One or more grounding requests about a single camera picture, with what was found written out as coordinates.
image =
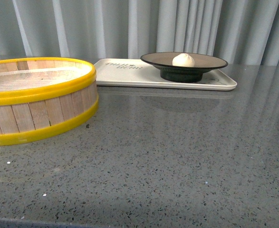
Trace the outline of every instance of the curtain fold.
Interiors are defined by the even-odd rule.
[[[164,51],[279,66],[279,0],[0,0],[0,58]]]

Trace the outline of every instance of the dark bowl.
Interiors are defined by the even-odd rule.
[[[182,52],[150,53],[140,59],[160,70],[160,77],[172,82],[194,83],[202,79],[202,75],[214,69],[226,67],[228,62],[217,57],[188,53],[195,62],[195,67],[173,66],[172,60]]]

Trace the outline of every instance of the rectangular tray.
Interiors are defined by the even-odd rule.
[[[216,69],[203,74],[196,83],[170,82],[160,77],[160,71],[140,59],[105,58],[94,64],[98,86],[152,87],[229,91],[237,83]]]

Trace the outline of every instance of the quartz countertop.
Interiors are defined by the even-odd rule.
[[[0,227],[278,228],[279,67],[222,71],[234,90],[99,86],[86,123],[0,146]]]

